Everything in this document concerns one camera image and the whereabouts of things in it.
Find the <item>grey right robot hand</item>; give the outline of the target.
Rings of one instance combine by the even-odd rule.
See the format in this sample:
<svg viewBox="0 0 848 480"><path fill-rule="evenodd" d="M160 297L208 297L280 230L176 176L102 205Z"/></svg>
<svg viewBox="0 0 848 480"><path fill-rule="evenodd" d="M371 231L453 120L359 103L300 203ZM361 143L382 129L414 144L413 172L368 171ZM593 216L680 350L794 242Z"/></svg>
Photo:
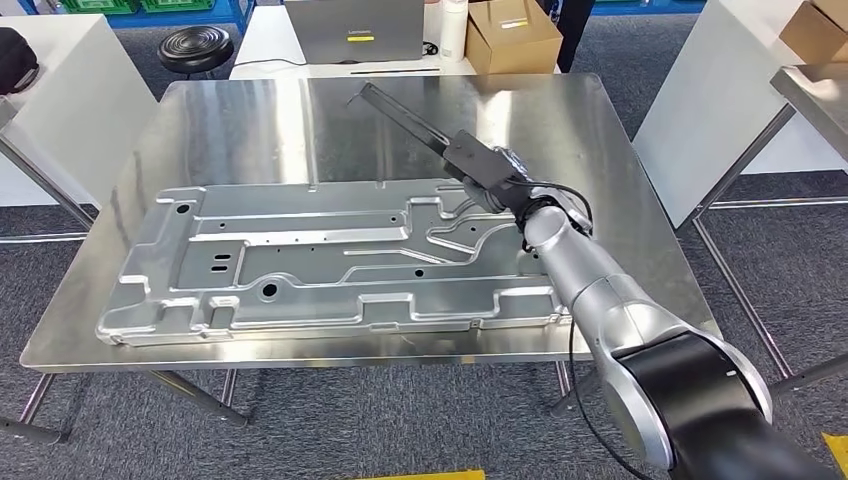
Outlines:
<svg viewBox="0 0 848 480"><path fill-rule="evenodd" d="M508 160L513 169L516 171L515 177L518 181L529 182L531 180L528 176L528 170L525 162L513 150L502 146L495 146L493 150ZM462 179L462 183L464 191L468 197L486 212L498 214L507 209L507 207L499 199L497 199L488 190L485 190L472 178L465 176Z"/></svg>

